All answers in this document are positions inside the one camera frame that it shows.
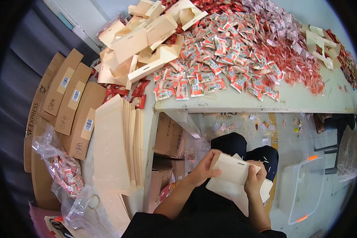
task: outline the plastic bag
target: plastic bag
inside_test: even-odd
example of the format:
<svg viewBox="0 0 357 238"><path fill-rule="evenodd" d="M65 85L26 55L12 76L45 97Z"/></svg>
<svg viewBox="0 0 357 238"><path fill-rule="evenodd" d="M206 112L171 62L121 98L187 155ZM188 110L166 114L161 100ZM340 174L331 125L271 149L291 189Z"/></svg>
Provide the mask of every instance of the plastic bag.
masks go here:
<svg viewBox="0 0 357 238"><path fill-rule="evenodd" d="M76 198L84 186L81 166L77 159L70 157L62 147L54 132L54 127L46 125L42 136L34 136L32 147L41 155L53 181L59 184L71 198Z"/></svg>
<svg viewBox="0 0 357 238"><path fill-rule="evenodd" d="M95 187L86 184L63 220L73 229L85 229L92 237L120 238L115 231Z"/></svg>

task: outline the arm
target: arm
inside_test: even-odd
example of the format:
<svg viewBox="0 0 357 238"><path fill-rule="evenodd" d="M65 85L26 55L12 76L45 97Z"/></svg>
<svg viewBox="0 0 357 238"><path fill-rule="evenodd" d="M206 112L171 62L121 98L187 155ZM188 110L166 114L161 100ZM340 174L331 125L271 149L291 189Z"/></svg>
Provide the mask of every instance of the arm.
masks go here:
<svg viewBox="0 0 357 238"><path fill-rule="evenodd" d="M262 232L271 230L270 217L268 216L262 198L260 197L260 187L267 175L266 169L261 161L249 160L248 162L261 168L257 174L255 174L254 166L250 166L249 177L244 188L249 199L249 219L252 226L257 231Z"/></svg>
<svg viewBox="0 0 357 238"><path fill-rule="evenodd" d="M219 169L209 170L213 156L219 153L221 153L219 150L210 150L193 171L156 207L153 213L161 214L174 220L181 212L182 207L184 207L195 187L203 184L207 178L216 177L221 174Z"/></svg>

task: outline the person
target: person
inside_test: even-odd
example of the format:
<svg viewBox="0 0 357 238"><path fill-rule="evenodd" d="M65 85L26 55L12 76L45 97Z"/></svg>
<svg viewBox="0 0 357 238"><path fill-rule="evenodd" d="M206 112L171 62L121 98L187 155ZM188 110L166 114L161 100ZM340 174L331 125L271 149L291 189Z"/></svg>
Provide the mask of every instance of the person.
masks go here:
<svg viewBox="0 0 357 238"><path fill-rule="evenodd" d="M122 237L286 237L283 232L271 230L270 217L260 197L264 179L273 181L275 177L277 150L264 146L246 152L246 145L246 140L237 133L213 139L211 150L153 214L137 212ZM209 169L213 156L221 152L237 153L243 160L262 168L255 174L251 166L244 186L249 217L233 201L205 188L210 178L222 173Z"/></svg>

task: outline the concrete floor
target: concrete floor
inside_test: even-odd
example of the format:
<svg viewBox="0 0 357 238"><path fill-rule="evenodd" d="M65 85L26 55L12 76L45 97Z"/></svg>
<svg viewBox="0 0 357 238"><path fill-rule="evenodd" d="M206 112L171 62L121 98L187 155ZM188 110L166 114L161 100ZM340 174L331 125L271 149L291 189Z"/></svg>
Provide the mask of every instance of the concrete floor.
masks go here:
<svg viewBox="0 0 357 238"><path fill-rule="evenodd" d="M268 113L256 113L256 116L255 119L250 120L249 113L227 116L204 116L202 113L192 114L192 118L200 128L203 139L194 139L187 134L185 145L186 172L190 172L210 150L210 140L215 137L230 132L237 132L245 137L248 142L247 151L250 151L262 146L263 138L268 138L271 141L271 134L277 132L279 164L274 202L270 213L271 227L273 230L286 233L287 237L290 238L308 238L318 231L318 235L324 234L338 217L350 182L340 183L336 174L325 175L324 187L316 211L304 221L288 225L288 217L279 210L282 173L284 167L298 164L312 155L324 157L325 168L333 167L336 154L324 155L324 152L314 152L314 148L336 144L337 130L317 134L312 117L310 119L307 119L307 117L303 118L300 113L276 113L276 131L262 131L260 125L264 121L269 122ZM301 134L294 132L295 126L292 124L294 117L303 122ZM285 128L282 126L283 120L287 121ZM226 130L214 131L213 127L215 123L218 123L219 126L222 126L222 123L224 123ZM255 123L258 123L258 131L255 130ZM229 130L227 127L233 124L236 127ZM187 160L188 156L194 158L194 161L192 159Z"/></svg>

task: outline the plastic storage bin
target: plastic storage bin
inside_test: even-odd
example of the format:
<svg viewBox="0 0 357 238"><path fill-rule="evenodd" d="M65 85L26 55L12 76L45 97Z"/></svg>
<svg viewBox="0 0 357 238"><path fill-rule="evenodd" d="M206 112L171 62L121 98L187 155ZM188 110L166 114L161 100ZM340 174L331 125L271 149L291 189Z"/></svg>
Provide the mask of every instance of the plastic storage bin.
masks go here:
<svg viewBox="0 0 357 238"><path fill-rule="evenodd" d="M318 207L324 185L325 159L317 155L284 168L279 209L292 225Z"/></svg>

